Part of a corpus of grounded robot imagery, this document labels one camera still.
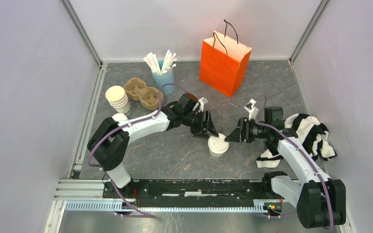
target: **black rope handle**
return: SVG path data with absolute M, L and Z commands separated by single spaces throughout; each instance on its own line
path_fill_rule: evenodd
M 234 26 L 232 26 L 232 24 L 230 22 L 227 22 L 225 19 L 224 19 L 224 22 L 226 23 L 224 37 L 226 37 L 226 28 L 228 27 L 228 24 L 229 24 L 229 25 L 231 25 L 232 29 L 234 29 L 235 35 L 237 36 L 237 44 L 239 44 L 239 42 L 238 42 L 238 33 L 235 30 Z
M 217 41 L 216 39 L 215 39 L 215 36 L 217 37 L 217 39 L 218 39 L 218 41 L 221 43 L 221 45 L 224 47 L 224 49 L 225 49 L 225 52 L 226 52 L 226 55 L 228 55 L 228 51 L 226 50 L 226 47 L 224 46 L 224 44 L 220 41 L 220 39 L 218 38 L 218 35 L 215 33 L 215 32 L 213 32 L 212 33 L 212 35 L 214 36 L 214 43 L 212 44 L 212 47 L 214 47 L 214 45 L 215 45 L 215 41 Z

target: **paper cup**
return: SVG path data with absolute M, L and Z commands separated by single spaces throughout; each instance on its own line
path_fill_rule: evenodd
M 128 96 L 121 86 L 112 86 L 108 88 L 105 97 L 109 104 L 118 112 L 129 114 L 131 106 L 128 102 Z
M 225 135 L 219 134 L 219 137 L 210 136 L 208 139 L 209 153 L 214 158 L 221 157 L 229 148 L 229 142 L 225 142 Z

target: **white panel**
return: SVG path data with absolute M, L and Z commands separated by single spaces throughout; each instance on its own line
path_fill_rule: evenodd
M 373 232 L 373 1 L 330 1 L 295 62 L 308 109 L 330 131 L 328 165 L 356 232 Z
M 103 60 L 137 60 L 170 49 L 200 59 L 202 40 L 224 32 L 223 19 L 254 59 L 287 59 L 319 0 L 72 0 Z M 228 35 L 235 38 L 232 28 Z
M 0 0 L 0 233 L 43 232 L 97 66 L 58 0 Z

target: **gray floor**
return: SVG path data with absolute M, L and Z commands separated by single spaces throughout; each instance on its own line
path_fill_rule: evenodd
M 219 133 L 230 134 L 238 119 L 248 115 L 244 104 L 260 94 L 268 96 L 267 106 L 282 106 L 284 117 L 305 113 L 299 87 L 287 61 L 250 61 L 244 81 L 232 98 L 201 82 L 199 68 L 199 62 L 178 62 L 174 69 L 175 82 L 198 98 L 208 98 L 209 103 L 205 108 L 211 110 Z M 154 86 L 151 71 L 145 63 L 108 64 L 91 134 L 105 118 L 116 113 L 105 99 L 106 90 L 113 85 L 124 85 L 132 77 Z M 171 94 L 165 95 L 164 103 L 178 100 L 182 93 L 181 89 L 176 88 Z M 130 101 L 129 118 L 150 113 L 139 101 Z M 274 169 L 257 168 L 255 159 L 264 150 L 262 140 L 251 144 L 231 143 L 229 150 L 215 159 L 209 154 L 206 140 L 193 138 L 189 128 L 181 126 L 131 143 L 123 162 L 134 179 L 260 179 L 265 172 L 277 170 L 296 178 L 286 161 Z M 103 172 L 88 167 L 87 157 L 88 153 L 80 178 L 101 178 Z

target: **fabric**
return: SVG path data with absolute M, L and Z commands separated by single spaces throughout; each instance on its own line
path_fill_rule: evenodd
M 252 48 L 217 31 L 203 40 L 200 80 L 228 97 L 241 86 Z
M 296 131 L 298 139 L 314 161 L 318 157 L 329 161 L 337 155 L 332 146 L 328 144 L 328 128 L 316 117 L 307 114 L 294 114 L 285 120 L 285 128 L 292 128 Z M 256 159 L 256 165 L 259 168 L 274 168 L 283 158 L 278 152 L 271 153 L 270 150 L 266 150 Z

